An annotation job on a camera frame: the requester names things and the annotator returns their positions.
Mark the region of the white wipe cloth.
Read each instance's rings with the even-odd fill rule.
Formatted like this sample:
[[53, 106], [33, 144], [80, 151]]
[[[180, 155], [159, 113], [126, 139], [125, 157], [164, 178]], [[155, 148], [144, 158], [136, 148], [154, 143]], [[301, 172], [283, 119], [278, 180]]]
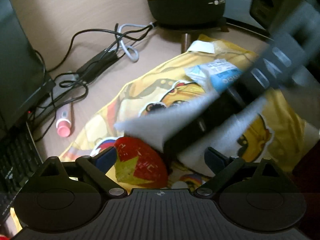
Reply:
[[[118, 122], [114, 127], [126, 135], [143, 140], [163, 153], [165, 140], [197, 117], [201, 110], [217, 98], [218, 94], [214, 92], [204, 94], [178, 107], [157, 110], [150, 115]], [[181, 153], [174, 153], [172, 156], [191, 170], [212, 177], [214, 173], [204, 162], [204, 150], [212, 147], [228, 157], [236, 155], [236, 141], [260, 114], [266, 102], [263, 96], [260, 97], [239, 114], [230, 117], [222, 126], [197, 139]]]

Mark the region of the blue white wipes packet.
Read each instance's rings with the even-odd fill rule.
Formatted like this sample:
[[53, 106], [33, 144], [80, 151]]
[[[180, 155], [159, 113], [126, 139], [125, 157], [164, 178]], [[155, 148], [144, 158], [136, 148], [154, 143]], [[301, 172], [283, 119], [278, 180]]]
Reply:
[[205, 92], [216, 93], [223, 92], [242, 74], [242, 70], [225, 59], [185, 68], [184, 71]]

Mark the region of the pink lip balm tube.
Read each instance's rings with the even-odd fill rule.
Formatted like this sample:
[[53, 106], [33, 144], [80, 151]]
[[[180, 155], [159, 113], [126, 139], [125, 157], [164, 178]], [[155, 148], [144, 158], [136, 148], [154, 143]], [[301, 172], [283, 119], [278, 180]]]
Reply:
[[60, 137], [70, 136], [72, 129], [72, 107], [71, 103], [60, 107], [57, 110], [56, 131]]

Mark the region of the yellow cartoon printed mat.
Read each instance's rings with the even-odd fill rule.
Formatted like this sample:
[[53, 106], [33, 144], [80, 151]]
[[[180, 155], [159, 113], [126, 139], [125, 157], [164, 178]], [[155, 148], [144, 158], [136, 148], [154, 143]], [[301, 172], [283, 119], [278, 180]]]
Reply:
[[[256, 58], [254, 52], [232, 42], [206, 35], [200, 35], [199, 39], [211, 43], [214, 53], [183, 53], [127, 83], [87, 122], [76, 140], [60, 155], [61, 161], [94, 156], [114, 147], [117, 139], [125, 137], [114, 128], [116, 122], [147, 115], [155, 106], [174, 107], [203, 96], [203, 88], [186, 76], [185, 68], [225, 59], [244, 70]], [[247, 162], [273, 159], [284, 171], [291, 172], [317, 139], [318, 132], [295, 113], [280, 91], [274, 90], [268, 94], [261, 113], [236, 141], [236, 156]], [[141, 187], [118, 182], [114, 165], [107, 175], [127, 190]]]

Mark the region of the black keyboard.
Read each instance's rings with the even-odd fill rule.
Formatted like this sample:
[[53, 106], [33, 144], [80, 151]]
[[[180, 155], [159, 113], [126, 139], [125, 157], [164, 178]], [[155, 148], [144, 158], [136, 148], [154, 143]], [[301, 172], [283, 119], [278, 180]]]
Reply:
[[1, 224], [18, 192], [41, 164], [28, 124], [12, 126], [1, 138]]

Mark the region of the grey power strip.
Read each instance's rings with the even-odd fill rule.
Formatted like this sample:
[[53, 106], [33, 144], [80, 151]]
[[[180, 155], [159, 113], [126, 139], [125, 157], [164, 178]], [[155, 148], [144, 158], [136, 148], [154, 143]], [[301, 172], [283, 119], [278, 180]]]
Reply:
[[[56, 86], [53, 88], [53, 99], [55, 100], [55, 106], [57, 106], [59, 103], [62, 103], [63, 100], [68, 98], [65, 92], [71, 89], [71, 87], [61, 87], [60, 83], [62, 81], [76, 81], [78, 77], [78, 74], [67, 72], [66, 75], [60, 75], [59, 77], [55, 78], [54, 82]], [[33, 117], [30, 118], [31, 121], [34, 121], [34, 125], [38, 125], [42, 120], [45, 119], [45, 116], [51, 110], [53, 110], [52, 98], [50, 94], [51, 92], [49, 92], [49, 94], [46, 95], [43, 99], [41, 99], [39, 103], [36, 105], [35, 114]]]

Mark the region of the black power adapter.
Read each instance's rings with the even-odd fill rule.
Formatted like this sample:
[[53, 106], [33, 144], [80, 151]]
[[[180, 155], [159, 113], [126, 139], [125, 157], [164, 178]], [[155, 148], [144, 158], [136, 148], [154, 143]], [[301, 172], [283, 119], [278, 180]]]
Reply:
[[101, 51], [76, 71], [77, 81], [90, 83], [119, 60], [115, 51]]

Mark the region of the black computer monitor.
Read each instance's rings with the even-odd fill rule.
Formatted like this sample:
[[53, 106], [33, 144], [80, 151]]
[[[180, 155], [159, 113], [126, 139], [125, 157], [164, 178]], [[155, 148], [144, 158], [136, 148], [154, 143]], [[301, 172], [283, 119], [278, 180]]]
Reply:
[[11, 0], [1, 0], [1, 131], [16, 124], [54, 86]]

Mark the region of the black humidifier appliance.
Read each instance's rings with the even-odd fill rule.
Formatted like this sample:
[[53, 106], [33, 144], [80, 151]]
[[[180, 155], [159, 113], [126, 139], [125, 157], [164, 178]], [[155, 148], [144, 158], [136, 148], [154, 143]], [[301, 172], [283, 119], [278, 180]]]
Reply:
[[226, 0], [147, 0], [162, 28], [201, 30], [224, 25]]

